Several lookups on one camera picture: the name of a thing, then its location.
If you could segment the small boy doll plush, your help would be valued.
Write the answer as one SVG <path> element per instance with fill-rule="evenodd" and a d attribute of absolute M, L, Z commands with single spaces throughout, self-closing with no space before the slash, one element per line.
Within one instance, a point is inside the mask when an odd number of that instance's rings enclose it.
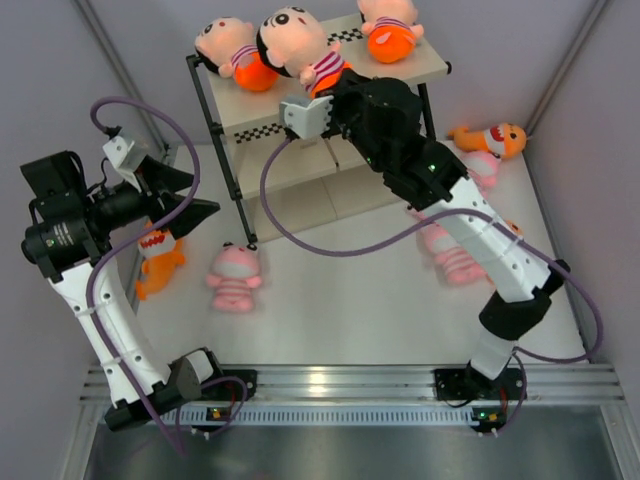
<path fill-rule="evenodd" d="M 298 6 L 280 8 L 263 20 L 256 47 L 265 66 L 297 79 L 311 98 L 332 89 L 352 68 L 339 52 L 340 43 L 329 44 L 321 23 Z"/>

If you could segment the large boy doll plush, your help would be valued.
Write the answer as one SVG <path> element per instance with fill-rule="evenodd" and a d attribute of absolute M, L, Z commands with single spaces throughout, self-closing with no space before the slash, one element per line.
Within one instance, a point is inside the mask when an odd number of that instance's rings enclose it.
<path fill-rule="evenodd" d="M 392 64 L 407 58 L 424 36 L 418 10 L 411 0 L 361 0 L 361 31 L 371 56 Z"/>

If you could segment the black-haired boy doll plush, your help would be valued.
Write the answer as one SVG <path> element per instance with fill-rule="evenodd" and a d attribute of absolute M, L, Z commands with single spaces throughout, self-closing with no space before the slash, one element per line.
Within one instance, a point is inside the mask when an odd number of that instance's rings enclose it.
<path fill-rule="evenodd" d="M 214 19 L 198 33 L 194 47 L 209 71 L 232 79 L 243 90 L 265 92 L 278 79 L 260 58 L 250 22 L 235 17 Z"/>

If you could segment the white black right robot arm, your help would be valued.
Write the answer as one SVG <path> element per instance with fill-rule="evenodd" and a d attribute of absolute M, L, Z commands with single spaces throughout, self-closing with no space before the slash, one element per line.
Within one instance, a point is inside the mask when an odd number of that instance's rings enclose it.
<path fill-rule="evenodd" d="M 491 396 L 503 384 L 517 341 L 541 322 L 564 280 L 528 253 L 445 144 L 421 134 L 422 101 L 403 81 L 347 69 L 315 95 L 328 102 L 323 134 L 349 141 L 384 185 L 441 226 L 488 274 L 495 291 L 466 373 L 468 388 Z"/>

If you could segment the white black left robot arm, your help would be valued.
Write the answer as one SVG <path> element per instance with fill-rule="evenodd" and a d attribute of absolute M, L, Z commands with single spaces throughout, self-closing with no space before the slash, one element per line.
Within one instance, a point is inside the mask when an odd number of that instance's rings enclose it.
<path fill-rule="evenodd" d="M 216 202 L 182 196 L 182 190 L 195 191 L 195 175 L 145 156 L 131 182 L 92 193 L 72 151 L 20 170 L 35 195 L 21 250 L 67 303 L 99 359 L 112 403 L 109 428 L 132 428 L 201 397 L 219 397 L 226 376 L 209 349 L 171 363 L 156 354 L 126 296 L 110 243 L 112 231 L 142 218 L 180 239 L 217 213 Z"/>

